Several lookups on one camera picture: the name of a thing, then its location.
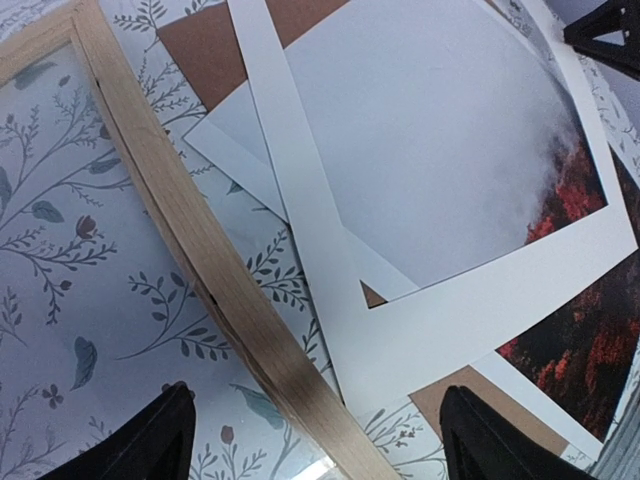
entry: wooden frame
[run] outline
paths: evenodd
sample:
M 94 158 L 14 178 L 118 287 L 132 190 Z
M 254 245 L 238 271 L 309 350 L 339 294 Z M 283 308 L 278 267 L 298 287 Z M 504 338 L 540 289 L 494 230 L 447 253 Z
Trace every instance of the wooden frame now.
M 0 86 L 68 43 L 162 238 L 265 392 L 346 477 L 398 478 L 245 267 L 147 103 L 98 0 L 72 1 L 0 44 Z

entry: black object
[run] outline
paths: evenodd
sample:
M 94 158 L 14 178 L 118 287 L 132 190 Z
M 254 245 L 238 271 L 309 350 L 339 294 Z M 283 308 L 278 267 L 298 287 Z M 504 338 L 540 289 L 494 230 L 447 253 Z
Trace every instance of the black object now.
M 622 31 L 624 45 L 597 37 Z M 640 80 L 640 2 L 607 0 L 564 29 L 565 43 L 611 68 Z
M 449 387 L 440 426 L 450 480 L 595 480 L 529 439 L 466 387 Z
M 196 411 L 180 382 L 104 442 L 41 480 L 187 480 Z

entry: white sheet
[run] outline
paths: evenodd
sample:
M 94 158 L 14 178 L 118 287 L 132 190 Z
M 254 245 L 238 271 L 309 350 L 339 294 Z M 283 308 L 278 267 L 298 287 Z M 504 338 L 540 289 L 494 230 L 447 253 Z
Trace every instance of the white sheet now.
M 418 287 L 522 247 L 555 180 L 551 144 L 558 132 L 570 150 L 579 141 L 564 90 L 513 39 L 494 48 L 496 35 L 475 46 L 458 35 L 463 8 L 430 6 L 430 18 L 447 19 L 431 25 L 415 5 L 352 1 L 286 50 L 354 246 L 360 240 L 382 257 L 364 259 L 388 262 Z M 429 60 L 416 62 L 421 55 Z M 207 121 L 244 147 L 241 155 L 269 165 L 247 83 Z M 456 135 L 464 141 L 452 142 Z M 187 140 L 215 152 L 216 164 L 237 162 L 243 178 L 262 170 L 238 162 L 238 152 L 209 148 L 209 132 Z M 278 202 L 274 191 L 259 194 Z
M 470 29 L 480 28 L 486 37 L 491 25 L 483 24 L 485 19 L 478 18 L 478 11 L 473 11 L 468 2 L 464 3 L 466 10 L 457 13 L 471 12 L 467 26 Z M 277 44 L 271 44 L 273 50 L 269 50 L 266 48 L 268 42 L 262 45 L 268 36 L 254 36 L 271 35 L 272 27 L 269 28 L 268 22 L 260 23 L 266 21 L 260 17 L 260 9 L 255 10 L 251 17 L 234 2 L 230 5 L 316 308 L 343 393 L 348 405 L 356 412 L 372 409 L 385 400 L 417 390 L 517 336 L 635 249 L 597 113 L 591 104 L 588 88 L 585 91 L 582 84 L 584 78 L 578 73 L 580 77 L 568 83 L 581 101 L 581 114 L 602 175 L 609 207 L 552 237 L 468 274 L 372 312 L 366 311 L 361 295 L 357 293 L 355 267 L 340 234 L 340 219 L 335 207 L 331 206 L 331 191 L 328 182 L 323 181 L 320 158 L 310 131 L 304 125 L 304 112 L 281 49 L 278 52 Z M 238 23 L 238 18 L 245 15 L 248 15 L 245 20 L 251 22 L 254 33 L 244 31 L 244 21 Z M 573 61 L 572 69 L 575 69 L 577 62 L 574 56 L 565 60 L 569 64 Z M 574 77 L 576 72 L 579 72 L 579 66 L 572 72 Z M 587 108 L 582 105 L 583 100 L 587 102 Z M 583 248 L 575 248 L 576 242 L 581 241 Z M 327 244 L 332 242 L 331 248 L 327 248 Z M 422 312 L 430 312 L 429 318 L 438 319 L 437 323 L 425 323 Z M 362 339 L 355 328 L 356 325 L 361 328 L 362 321 L 371 327 L 366 339 Z M 393 328 L 389 328 L 390 322 L 393 322 Z M 448 362 L 430 365 L 429 358 L 438 358 L 438 355 L 445 355 Z M 408 359 L 417 361 L 424 369 L 404 372 L 402 366 Z

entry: table surface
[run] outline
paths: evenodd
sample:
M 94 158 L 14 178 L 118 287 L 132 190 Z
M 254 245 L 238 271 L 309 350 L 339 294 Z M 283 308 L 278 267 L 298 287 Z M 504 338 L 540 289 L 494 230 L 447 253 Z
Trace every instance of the table surface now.
M 0 0 L 0 40 L 62 3 Z M 296 293 L 302 273 L 285 225 L 182 141 L 204 108 L 155 31 L 213 3 L 101 2 L 194 181 L 335 386 L 318 323 Z M 515 1 L 495 3 L 537 43 Z M 597 67 L 583 64 L 609 141 L 622 142 L 623 160 L 635 164 L 635 129 Z M 0 151 L 0 480 L 33 478 L 75 457 L 177 381 L 188 384 L 198 412 L 192 479 L 303 480 L 319 477 L 313 468 L 327 470 L 323 452 L 264 396 L 191 295 L 113 152 L 69 47 L 0 89 Z M 625 398 L 638 377 L 635 365 Z M 441 442 L 408 397 L 358 420 L 403 478 L 446 477 Z M 591 463 L 571 447 L 564 457 Z

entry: brown cardboard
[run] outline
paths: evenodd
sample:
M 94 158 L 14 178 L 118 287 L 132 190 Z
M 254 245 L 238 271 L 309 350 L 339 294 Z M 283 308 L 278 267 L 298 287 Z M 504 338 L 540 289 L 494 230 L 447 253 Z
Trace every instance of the brown cardboard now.
M 284 48 L 346 3 L 267 0 Z M 226 2 L 160 28 L 158 37 L 208 112 L 247 79 Z
M 560 456 L 569 445 L 564 438 L 551 430 L 545 423 L 538 420 L 531 412 L 472 367 L 465 367 L 458 370 L 448 377 L 409 396 L 440 438 L 442 438 L 442 432 L 440 430 L 440 404 L 442 403 L 447 388 L 454 385 L 469 387 L 473 393 L 487 402 L 500 413 L 500 415 L 511 422 L 512 425 L 550 452 Z
M 346 1 L 267 0 L 267 5 L 280 41 L 286 47 Z M 247 79 L 226 3 L 169 24 L 161 28 L 158 35 L 207 111 L 213 110 Z M 370 308 L 386 303 L 369 287 L 362 286 Z M 567 447 L 565 439 L 471 367 L 410 396 L 438 435 L 441 436 L 440 404 L 451 385 L 469 387 L 523 433 L 556 455 Z

